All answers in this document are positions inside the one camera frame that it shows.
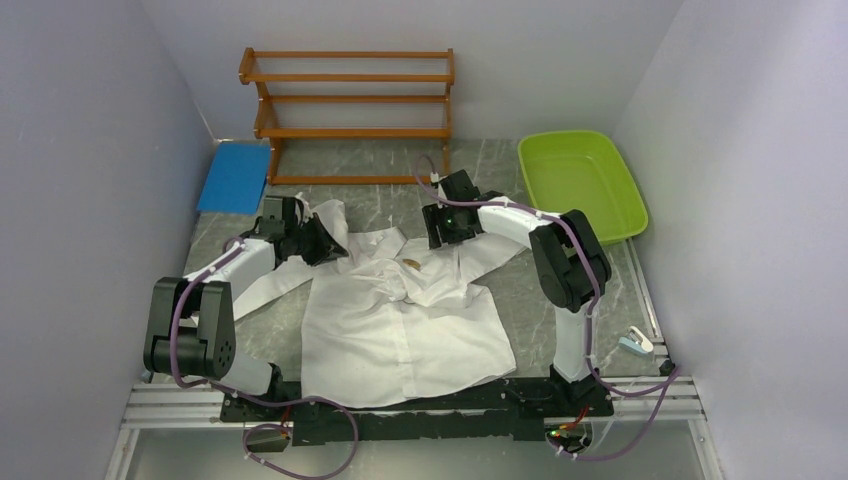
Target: blue mat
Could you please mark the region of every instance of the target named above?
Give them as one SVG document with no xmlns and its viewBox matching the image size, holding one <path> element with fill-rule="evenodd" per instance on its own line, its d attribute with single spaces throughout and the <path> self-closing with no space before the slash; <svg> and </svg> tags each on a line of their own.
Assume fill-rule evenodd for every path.
<svg viewBox="0 0 848 480">
<path fill-rule="evenodd" d="M 206 176 L 197 210 L 255 214 L 262 199 L 269 163 L 271 147 L 222 143 Z"/>
</svg>

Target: green plastic basin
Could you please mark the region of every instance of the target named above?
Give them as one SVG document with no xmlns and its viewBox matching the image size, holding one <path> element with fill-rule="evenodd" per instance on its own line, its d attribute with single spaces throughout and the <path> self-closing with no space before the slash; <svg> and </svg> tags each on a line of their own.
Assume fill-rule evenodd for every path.
<svg viewBox="0 0 848 480">
<path fill-rule="evenodd" d="M 602 244 L 648 226 L 639 189 L 605 135 L 582 130 L 530 135 L 518 144 L 518 158 L 533 206 L 557 213 L 582 210 Z"/>
</svg>

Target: wooden frame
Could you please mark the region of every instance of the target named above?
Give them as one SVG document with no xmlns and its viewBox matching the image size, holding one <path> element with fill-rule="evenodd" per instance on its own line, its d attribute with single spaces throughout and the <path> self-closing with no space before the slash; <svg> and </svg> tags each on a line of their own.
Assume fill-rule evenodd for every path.
<svg viewBox="0 0 848 480">
<path fill-rule="evenodd" d="M 262 73 L 257 58 L 387 58 L 387 59 L 444 59 L 444 75 L 419 74 L 347 74 L 347 73 Z M 412 184 L 412 175 L 371 176 L 282 176 L 277 175 L 283 142 L 287 138 L 435 138 L 442 141 L 442 173 L 450 173 L 450 138 L 453 133 L 451 87 L 455 79 L 453 49 L 445 52 L 276 52 L 244 50 L 239 66 L 239 81 L 256 85 L 259 106 L 253 135 L 267 138 L 271 143 L 271 165 L 268 182 L 271 185 L 387 185 Z M 272 82 L 414 82 L 444 83 L 444 95 L 271 95 L 267 83 Z M 441 128 L 286 128 L 280 125 L 274 104 L 293 103 L 435 103 L 444 106 Z"/>
</svg>

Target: white wall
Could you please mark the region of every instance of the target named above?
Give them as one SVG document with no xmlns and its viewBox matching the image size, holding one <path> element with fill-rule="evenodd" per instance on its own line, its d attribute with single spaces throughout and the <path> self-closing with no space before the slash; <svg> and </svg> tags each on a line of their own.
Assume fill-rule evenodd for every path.
<svg viewBox="0 0 848 480">
<path fill-rule="evenodd" d="M 687 0 L 616 133 L 727 477 L 848 477 L 848 4 Z"/>
<path fill-rule="evenodd" d="M 247 46 L 453 47 L 458 137 L 612 133 L 681 2 L 143 0 L 217 138 L 253 138 L 256 89 L 238 81 Z"/>
<path fill-rule="evenodd" d="M 99 479 L 211 138 L 137 0 L 0 2 L 0 477 Z"/>
</svg>

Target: white garment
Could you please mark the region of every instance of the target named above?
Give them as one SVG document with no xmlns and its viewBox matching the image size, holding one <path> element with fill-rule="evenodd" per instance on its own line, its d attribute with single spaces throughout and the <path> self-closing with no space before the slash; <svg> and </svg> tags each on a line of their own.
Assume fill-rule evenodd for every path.
<svg viewBox="0 0 848 480">
<path fill-rule="evenodd" d="M 470 282 L 523 246 L 483 234 L 430 250 L 426 239 L 407 242 L 396 228 L 347 234 L 343 205 L 327 203 L 315 211 L 351 256 L 317 268 L 286 262 L 236 302 L 249 311 L 313 278 L 302 327 L 304 396 L 381 407 L 455 393 L 515 369 L 491 292 Z"/>
</svg>

